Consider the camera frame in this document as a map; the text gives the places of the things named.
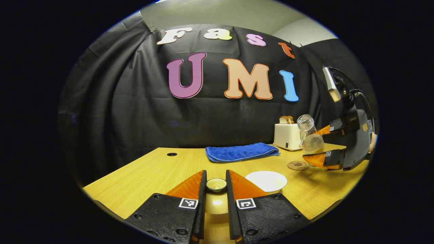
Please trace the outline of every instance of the wall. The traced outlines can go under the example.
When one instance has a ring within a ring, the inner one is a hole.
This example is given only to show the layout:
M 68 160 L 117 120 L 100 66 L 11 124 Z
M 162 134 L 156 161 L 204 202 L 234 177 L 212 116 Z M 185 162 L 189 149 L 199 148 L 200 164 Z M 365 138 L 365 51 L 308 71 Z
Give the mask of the wall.
M 314 42 L 337 38 L 323 25 L 310 19 L 303 18 L 301 20 L 290 23 L 282 29 L 276 31 L 273 36 L 281 38 L 287 42 L 300 47 L 302 45 L 311 44 Z

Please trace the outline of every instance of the white plate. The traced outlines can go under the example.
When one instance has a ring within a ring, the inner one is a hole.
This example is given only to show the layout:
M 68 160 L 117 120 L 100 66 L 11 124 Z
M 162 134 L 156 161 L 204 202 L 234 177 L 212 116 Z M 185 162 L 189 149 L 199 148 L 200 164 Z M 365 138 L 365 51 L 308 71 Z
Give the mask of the white plate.
M 286 177 L 273 171 L 256 171 L 246 175 L 246 179 L 257 185 L 265 192 L 275 192 L 284 188 L 288 183 Z

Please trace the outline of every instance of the blue towel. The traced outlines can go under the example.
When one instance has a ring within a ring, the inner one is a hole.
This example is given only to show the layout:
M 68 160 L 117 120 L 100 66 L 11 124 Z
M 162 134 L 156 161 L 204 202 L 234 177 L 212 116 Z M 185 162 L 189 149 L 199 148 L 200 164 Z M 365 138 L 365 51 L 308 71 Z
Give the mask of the blue towel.
M 217 163 L 238 162 L 246 159 L 263 158 L 280 154 L 277 148 L 262 142 L 246 146 L 207 147 L 205 148 L 205 153 L 211 161 Z

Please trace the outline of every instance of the ceiling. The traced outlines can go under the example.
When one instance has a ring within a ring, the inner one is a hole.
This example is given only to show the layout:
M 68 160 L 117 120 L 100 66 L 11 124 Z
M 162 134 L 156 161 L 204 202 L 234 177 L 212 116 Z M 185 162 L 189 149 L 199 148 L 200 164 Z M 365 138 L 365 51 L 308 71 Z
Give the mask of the ceiling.
M 140 10 L 148 26 L 223 24 L 273 35 L 304 14 L 274 0 L 166 0 Z

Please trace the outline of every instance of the table surface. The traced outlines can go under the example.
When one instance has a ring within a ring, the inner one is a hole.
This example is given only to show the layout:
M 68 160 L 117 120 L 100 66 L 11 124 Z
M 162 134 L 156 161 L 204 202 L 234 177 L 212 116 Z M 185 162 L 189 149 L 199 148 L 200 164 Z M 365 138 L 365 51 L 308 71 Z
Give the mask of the table surface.
M 325 144 L 326 151 L 342 148 L 345 147 Z M 207 158 L 204 148 L 157 148 L 83 189 L 90 198 L 100 201 L 126 219 L 153 193 L 165 194 L 201 170 L 207 171 L 208 180 L 225 179 L 227 169 L 244 177 L 255 171 L 275 171 L 288 179 L 288 184 L 282 189 L 283 195 L 306 218 L 313 219 L 336 201 L 343 199 L 363 176 L 368 165 L 368 160 L 364 160 L 350 171 L 325 171 L 317 167 L 295 171 L 289 169 L 287 164 L 290 161 L 304 161 L 303 151 L 291 152 L 283 148 L 279 148 L 279 151 L 279 156 L 214 163 Z M 178 155 L 167 156 L 171 152 Z M 225 197 L 226 193 L 221 196 L 207 193 L 205 239 L 201 240 L 201 244 L 234 243 L 229 239 L 228 214 L 224 213 L 224 210 L 210 211 L 208 206 L 208 203 L 212 202 L 209 198 L 219 198 L 223 200 L 223 204 L 227 204 L 227 200 L 224 202 Z

